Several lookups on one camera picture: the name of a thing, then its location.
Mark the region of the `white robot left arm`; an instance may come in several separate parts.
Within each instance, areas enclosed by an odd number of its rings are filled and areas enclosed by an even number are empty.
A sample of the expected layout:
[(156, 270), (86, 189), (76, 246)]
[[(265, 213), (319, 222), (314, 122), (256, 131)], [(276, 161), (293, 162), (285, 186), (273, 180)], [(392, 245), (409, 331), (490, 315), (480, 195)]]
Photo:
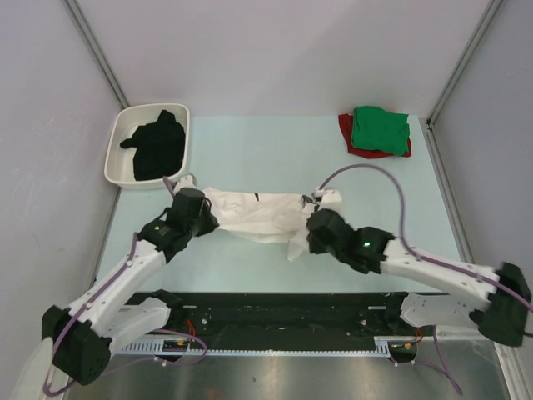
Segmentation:
[(88, 385), (112, 356), (139, 337), (184, 324), (183, 301), (162, 289), (135, 307), (123, 306), (153, 274), (165, 267), (195, 237), (218, 226), (204, 192), (184, 187), (172, 205), (139, 233), (130, 251), (106, 277), (67, 307), (51, 306), (42, 317), (42, 338), (53, 340), (52, 364), (75, 383)]

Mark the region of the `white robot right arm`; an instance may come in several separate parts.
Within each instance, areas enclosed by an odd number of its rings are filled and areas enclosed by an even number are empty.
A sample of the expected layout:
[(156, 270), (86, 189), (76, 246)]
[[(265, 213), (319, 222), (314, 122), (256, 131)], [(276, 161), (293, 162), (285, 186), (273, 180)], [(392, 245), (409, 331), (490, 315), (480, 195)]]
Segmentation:
[(407, 278), (441, 291), (441, 295), (408, 295), (386, 310), (384, 323), (394, 334), (412, 326), (474, 326), (485, 338), (519, 347), (527, 337), (532, 294), (515, 264), (499, 268), (457, 265), (415, 250), (401, 237), (375, 227), (355, 229), (337, 212), (321, 209), (306, 222), (311, 253), (332, 255), (353, 270)]

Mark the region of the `white t-shirt with robot print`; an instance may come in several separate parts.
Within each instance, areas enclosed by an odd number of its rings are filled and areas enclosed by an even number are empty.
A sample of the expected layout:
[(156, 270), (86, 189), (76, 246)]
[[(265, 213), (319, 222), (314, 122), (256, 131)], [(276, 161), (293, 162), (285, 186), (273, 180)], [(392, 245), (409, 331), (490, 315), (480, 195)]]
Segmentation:
[(285, 243), (287, 259), (308, 253), (307, 219), (319, 208), (310, 196), (295, 193), (225, 192), (203, 189), (219, 228), (258, 243)]

